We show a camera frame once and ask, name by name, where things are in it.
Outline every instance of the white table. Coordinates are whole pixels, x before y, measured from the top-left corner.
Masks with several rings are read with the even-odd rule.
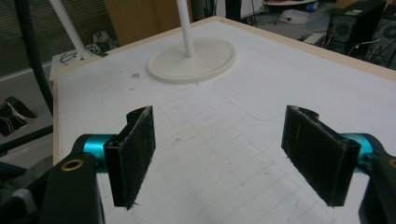
[[[223,18],[192,34],[234,44],[235,65],[191,85],[154,80],[149,57],[179,29],[66,66],[54,80],[55,160],[84,133],[118,133],[153,105],[157,149],[132,210],[98,176],[107,223],[358,223],[368,177],[354,174],[330,208],[281,148],[286,105],[316,111],[339,133],[371,133],[396,155],[396,73]]]

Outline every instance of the white lamp pole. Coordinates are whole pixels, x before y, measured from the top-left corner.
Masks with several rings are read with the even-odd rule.
[[[73,23],[70,21],[69,16],[67,15],[66,10],[64,9],[64,5],[62,4],[61,0],[49,0],[52,4],[52,7],[55,9],[56,14],[58,15],[59,19],[64,26],[69,38],[72,40],[73,45],[75,46],[78,57],[80,59],[87,59],[91,57],[90,53],[85,50],[84,45],[82,44],[81,39],[78,36],[76,28],[74,27]]]
[[[191,38],[191,26],[189,9],[186,0],[177,0],[178,15],[180,17],[181,30],[183,32],[184,45],[186,47],[187,57],[194,56],[194,45]]]

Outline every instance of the white lamp base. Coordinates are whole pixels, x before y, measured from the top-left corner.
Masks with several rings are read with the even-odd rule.
[[[232,44],[217,38],[194,38],[194,56],[187,57],[183,42],[155,53],[148,61],[151,75],[169,84],[191,84],[217,77],[233,66]]]

